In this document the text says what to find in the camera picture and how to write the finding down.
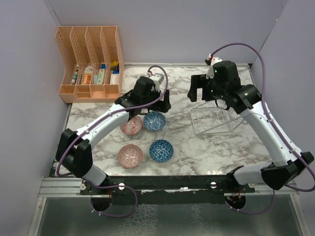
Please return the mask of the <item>blue floral pattern bowl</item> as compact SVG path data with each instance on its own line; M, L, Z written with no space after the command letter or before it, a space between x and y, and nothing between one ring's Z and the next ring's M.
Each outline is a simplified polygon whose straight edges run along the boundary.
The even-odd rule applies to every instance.
M160 131L166 125L166 118L160 112L151 111L144 116L143 124L150 131Z

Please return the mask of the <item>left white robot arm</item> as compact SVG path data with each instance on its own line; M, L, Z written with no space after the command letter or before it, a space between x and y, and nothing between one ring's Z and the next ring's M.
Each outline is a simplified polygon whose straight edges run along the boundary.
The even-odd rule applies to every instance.
M62 176L60 167L64 166L70 174L90 182L96 193L105 193L109 187L108 174L93 163L92 150L115 128L139 115L142 109L168 112L171 108L169 90L160 90L162 82L168 82L167 75L141 76L134 88L119 97L100 117L76 131L64 130L55 157L57 176Z

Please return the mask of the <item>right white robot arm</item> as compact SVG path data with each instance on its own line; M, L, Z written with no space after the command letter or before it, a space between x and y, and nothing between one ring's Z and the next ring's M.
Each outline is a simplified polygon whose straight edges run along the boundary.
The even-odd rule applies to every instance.
M211 74L192 75L188 98L197 100L202 89L202 100L223 100L255 131L268 150L272 162L266 165L240 166L229 172L226 187L238 192L249 183L266 184L279 190L299 176L314 160L310 152L303 152L281 129L254 85L242 85L237 66L229 60L210 66Z

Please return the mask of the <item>red geometric pattern bowl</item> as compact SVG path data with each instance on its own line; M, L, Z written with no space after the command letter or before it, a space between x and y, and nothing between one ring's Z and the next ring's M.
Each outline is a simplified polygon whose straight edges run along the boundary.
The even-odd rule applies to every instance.
M120 126L120 130L126 135L135 135L142 130L143 121L140 116L135 116Z

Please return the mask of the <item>blue triangle pattern bowl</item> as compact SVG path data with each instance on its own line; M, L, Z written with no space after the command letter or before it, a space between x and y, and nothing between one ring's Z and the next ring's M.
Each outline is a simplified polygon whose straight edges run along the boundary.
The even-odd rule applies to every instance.
M169 141L160 139L151 144L149 154L154 161L164 163L173 157L174 148Z

